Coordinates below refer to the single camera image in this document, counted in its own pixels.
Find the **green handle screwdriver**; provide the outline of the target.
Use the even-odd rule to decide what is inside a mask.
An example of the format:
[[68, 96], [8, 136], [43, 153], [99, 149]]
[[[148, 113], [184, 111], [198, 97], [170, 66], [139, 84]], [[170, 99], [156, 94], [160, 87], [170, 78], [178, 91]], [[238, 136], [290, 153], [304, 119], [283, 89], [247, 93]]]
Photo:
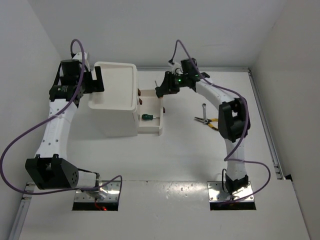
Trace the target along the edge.
[[146, 113], [144, 113], [144, 114], [141, 115], [141, 119], [142, 119], [143, 121], [153, 121], [153, 120], [160, 119], [160, 117], [159, 117], [159, 116], [154, 116], [154, 115], [152, 115], [152, 114], [146, 114]]

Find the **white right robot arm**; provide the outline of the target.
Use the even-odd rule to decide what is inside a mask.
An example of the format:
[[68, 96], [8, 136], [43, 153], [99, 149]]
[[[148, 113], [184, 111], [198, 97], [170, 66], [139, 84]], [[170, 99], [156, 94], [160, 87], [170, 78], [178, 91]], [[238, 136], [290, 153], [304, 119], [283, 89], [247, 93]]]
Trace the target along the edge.
[[162, 84], [155, 88], [158, 98], [177, 94], [180, 88], [188, 87], [205, 97], [218, 110], [217, 128], [225, 141], [227, 152], [224, 190], [232, 195], [249, 183], [242, 144], [250, 128], [247, 102], [214, 84], [207, 73], [200, 73], [194, 58], [181, 60], [180, 63], [171, 59], [168, 65], [171, 70], [165, 72]]

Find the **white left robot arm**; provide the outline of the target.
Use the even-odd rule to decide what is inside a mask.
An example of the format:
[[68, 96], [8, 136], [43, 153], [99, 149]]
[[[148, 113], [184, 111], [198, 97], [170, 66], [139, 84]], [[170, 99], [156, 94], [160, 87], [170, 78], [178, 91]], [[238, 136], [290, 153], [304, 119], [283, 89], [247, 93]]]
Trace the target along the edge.
[[95, 200], [107, 197], [108, 187], [97, 172], [76, 167], [67, 160], [71, 123], [85, 94], [104, 91], [101, 69], [91, 71], [87, 53], [62, 60], [49, 90], [49, 119], [42, 142], [25, 169], [40, 190], [78, 189]]

